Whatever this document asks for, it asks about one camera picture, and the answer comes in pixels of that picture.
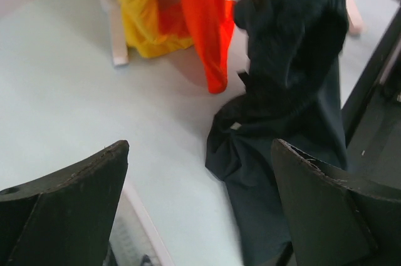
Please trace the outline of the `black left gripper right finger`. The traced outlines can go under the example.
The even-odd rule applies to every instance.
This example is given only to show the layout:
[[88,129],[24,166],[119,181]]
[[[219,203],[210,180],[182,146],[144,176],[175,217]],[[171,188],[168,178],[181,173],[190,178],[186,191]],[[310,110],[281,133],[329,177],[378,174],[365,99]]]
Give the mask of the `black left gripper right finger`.
[[400,190],[302,152],[271,147],[298,265],[400,265]]

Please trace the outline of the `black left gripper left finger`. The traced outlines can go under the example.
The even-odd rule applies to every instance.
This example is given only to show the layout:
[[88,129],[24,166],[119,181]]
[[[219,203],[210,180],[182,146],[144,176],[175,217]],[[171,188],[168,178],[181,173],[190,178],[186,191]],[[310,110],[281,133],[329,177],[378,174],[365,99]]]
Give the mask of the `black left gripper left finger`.
[[1,265],[103,265],[129,144],[1,191]]

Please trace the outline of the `dark navy shorts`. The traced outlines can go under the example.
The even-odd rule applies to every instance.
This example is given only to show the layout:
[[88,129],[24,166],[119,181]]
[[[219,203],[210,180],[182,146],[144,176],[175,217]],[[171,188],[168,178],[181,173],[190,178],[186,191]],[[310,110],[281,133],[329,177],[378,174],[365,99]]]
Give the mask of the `dark navy shorts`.
[[290,241],[271,145],[282,139],[346,168],[338,57],[348,22],[345,0],[239,0],[247,32],[245,92],[214,116],[206,168],[227,190],[244,265],[260,265]]

